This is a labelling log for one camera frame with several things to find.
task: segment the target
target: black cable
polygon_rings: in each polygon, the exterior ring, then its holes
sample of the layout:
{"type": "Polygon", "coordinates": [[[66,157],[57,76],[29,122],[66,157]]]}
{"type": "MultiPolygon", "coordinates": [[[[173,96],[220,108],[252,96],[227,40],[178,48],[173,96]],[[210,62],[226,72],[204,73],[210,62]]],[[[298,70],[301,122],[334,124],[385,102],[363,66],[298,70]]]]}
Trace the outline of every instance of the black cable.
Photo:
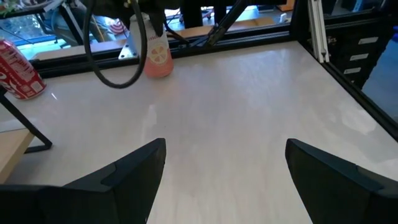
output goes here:
{"type": "Polygon", "coordinates": [[[138,68],[137,68],[134,76],[129,81],[127,81],[126,83],[122,83],[122,84],[116,84],[116,83],[110,82],[108,79],[106,79],[104,77],[104,75],[100,71],[100,68],[98,68],[97,64],[95,63],[95,61],[93,59],[93,53],[91,52],[90,21],[91,21],[91,16],[93,14],[93,9],[95,7],[95,4],[96,4],[96,0],[89,1],[88,5],[87,5],[87,12],[85,15],[85,21],[84,21],[84,26],[83,26],[84,45],[85,45],[88,62],[91,64],[95,75],[105,85],[107,85],[111,88],[118,88],[118,89],[127,88],[127,87],[131,86],[132,84],[134,84],[138,80],[138,78],[141,76],[142,72],[144,71],[144,65],[145,65],[145,61],[147,58],[147,50],[148,50],[147,32],[145,29],[144,18],[142,18],[141,10],[139,8],[137,1],[131,0],[131,6],[136,14],[139,32],[141,35],[141,55],[140,55],[138,68]]]}
{"type": "Polygon", "coordinates": [[[164,26],[165,26],[165,28],[166,28],[166,31],[170,33],[170,35],[167,35],[167,37],[172,37],[172,38],[174,38],[174,39],[176,39],[176,40],[179,40],[179,41],[181,41],[181,42],[183,42],[184,44],[187,44],[187,45],[189,44],[189,41],[187,41],[187,40],[186,40],[185,38],[183,38],[180,34],[176,33],[174,30],[172,30],[172,29],[169,27],[169,24],[167,23],[166,15],[164,15],[164,21],[163,21],[163,23],[164,23],[164,26]]]}
{"type": "Polygon", "coordinates": [[[181,15],[180,10],[178,10],[178,12],[177,12],[176,14],[174,14],[174,16],[172,17],[172,19],[169,20],[169,21],[167,22],[167,25],[169,25],[169,24],[174,20],[174,18],[175,18],[177,15],[181,15]]]}

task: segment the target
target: white table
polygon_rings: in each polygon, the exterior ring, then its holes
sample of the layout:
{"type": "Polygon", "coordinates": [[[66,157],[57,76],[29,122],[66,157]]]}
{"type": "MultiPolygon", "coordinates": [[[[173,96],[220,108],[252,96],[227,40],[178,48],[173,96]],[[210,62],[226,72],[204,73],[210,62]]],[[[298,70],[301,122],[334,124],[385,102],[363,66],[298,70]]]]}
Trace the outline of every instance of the white table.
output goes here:
{"type": "MultiPolygon", "coordinates": [[[[104,73],[120,81],[135,69],[104,73]]],[[[176,59],[171,76],[125,90],[92,73],[47,82],[13,102],[54,147],[24,156],[7,183],[63,185],[163,137],[149,224],[310,223],[287,138],[398,180],[398,144],[297,42],[176,59]]],[[[0,113],[0,126],[10,119],[0,113]]]]}

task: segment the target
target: wooden shelf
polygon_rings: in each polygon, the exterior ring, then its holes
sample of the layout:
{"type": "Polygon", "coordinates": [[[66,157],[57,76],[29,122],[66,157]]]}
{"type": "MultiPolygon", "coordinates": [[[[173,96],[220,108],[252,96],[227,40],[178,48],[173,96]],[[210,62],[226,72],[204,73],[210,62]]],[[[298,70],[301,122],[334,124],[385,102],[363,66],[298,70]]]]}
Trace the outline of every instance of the wooden shelf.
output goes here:
{"type": "Polygon", "coordinates": [[[0,133],[0,184],[6,181],[33,138],[28,129],[0,133]]]}

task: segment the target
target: red soda can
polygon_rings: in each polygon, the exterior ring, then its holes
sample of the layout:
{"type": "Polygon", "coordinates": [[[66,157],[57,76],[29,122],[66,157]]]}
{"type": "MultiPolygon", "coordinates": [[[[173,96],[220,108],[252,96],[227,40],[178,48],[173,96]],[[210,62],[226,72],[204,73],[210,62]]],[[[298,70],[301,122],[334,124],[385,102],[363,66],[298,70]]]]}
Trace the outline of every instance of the red soda can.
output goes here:
{"type": "Polygon", "coordinates": [[[46,86],[21,51],[6,40],[0,40],[0,85],[20,100],[37,96],[46,86]]]}

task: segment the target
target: red and white object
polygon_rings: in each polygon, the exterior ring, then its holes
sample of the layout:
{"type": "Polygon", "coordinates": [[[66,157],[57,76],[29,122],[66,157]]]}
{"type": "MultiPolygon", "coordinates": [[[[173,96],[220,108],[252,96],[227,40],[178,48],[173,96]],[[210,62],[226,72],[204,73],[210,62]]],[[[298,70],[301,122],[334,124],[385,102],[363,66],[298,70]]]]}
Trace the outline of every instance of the red and white object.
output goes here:
{"type": "Polygon", "coordinates": [[[116,19],[115,23],[109,26],[109,29],[114,34],[122,34],[127,31],[127,27],[120,21],[120,19],[116,19]]]}
{"type": "Polygon", "coordinates": [[[0,40],[0,85],[21,100],[37,96],[46,86],[32,64],[6,40],[0,40]]]}
{"type": "MultiPolygon", "coordinates": [[[[161,78],[170,75],[174,69],[172,54],[170,53],[169,41],[166,31],[158,37],[150,23],[149,16],[142,13],[147,31],[148,51],[144,66],[144,73],[151,78],[161,78]]],[[[141,53],[141,37],[136,15],[130,18],[130,33],[134,40],[137,53],[141,53]]]]}

